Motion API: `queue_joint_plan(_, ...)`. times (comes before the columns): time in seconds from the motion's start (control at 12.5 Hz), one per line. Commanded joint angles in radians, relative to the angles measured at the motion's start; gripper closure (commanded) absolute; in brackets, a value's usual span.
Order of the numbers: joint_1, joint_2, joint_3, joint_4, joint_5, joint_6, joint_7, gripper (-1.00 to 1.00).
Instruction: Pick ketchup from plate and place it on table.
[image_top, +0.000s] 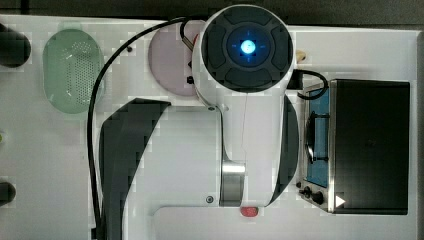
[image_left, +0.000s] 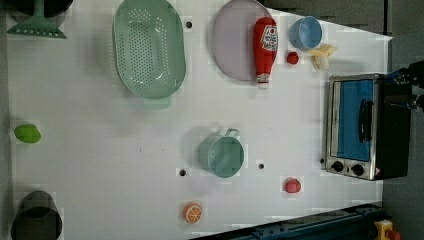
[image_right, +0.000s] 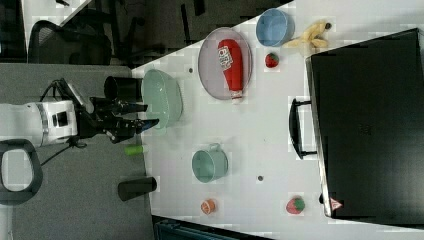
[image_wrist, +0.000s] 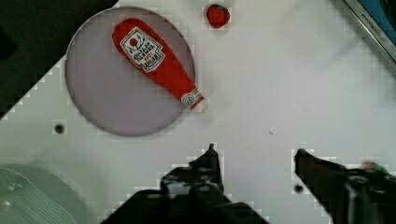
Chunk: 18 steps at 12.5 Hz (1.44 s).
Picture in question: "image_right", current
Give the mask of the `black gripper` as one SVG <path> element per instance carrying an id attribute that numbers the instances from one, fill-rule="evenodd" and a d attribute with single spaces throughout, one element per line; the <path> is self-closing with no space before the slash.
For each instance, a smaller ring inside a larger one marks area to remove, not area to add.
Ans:
<path id="1" fill-rule="evenodd" d="M 112 142 L 122 142 L 140 134 L 159 123 L 158 119 L 119 119 L 115 124 L 117 114 L 146 112 L 147 105 L 137 103 L 116 103 L 107 98 L 90 97 L 86 104 L 76 103 L 78 137 L 92 138 L 97 134 L 111 132 Z"/>

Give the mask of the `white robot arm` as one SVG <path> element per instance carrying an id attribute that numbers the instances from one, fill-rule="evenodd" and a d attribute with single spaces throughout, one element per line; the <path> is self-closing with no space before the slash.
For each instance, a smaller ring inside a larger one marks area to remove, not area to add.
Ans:
<path id="1" fill-rule="evenodd" d="M 1 140 L 24 139 L 34 147 L 106 134 L 112 143 L 132 138 L 159 123 L 158 119 L 125 119 L 117 113 L 142 112 L 146 105 L 112 103 L 89 113 L 78 101 L 1 104 Z"/>

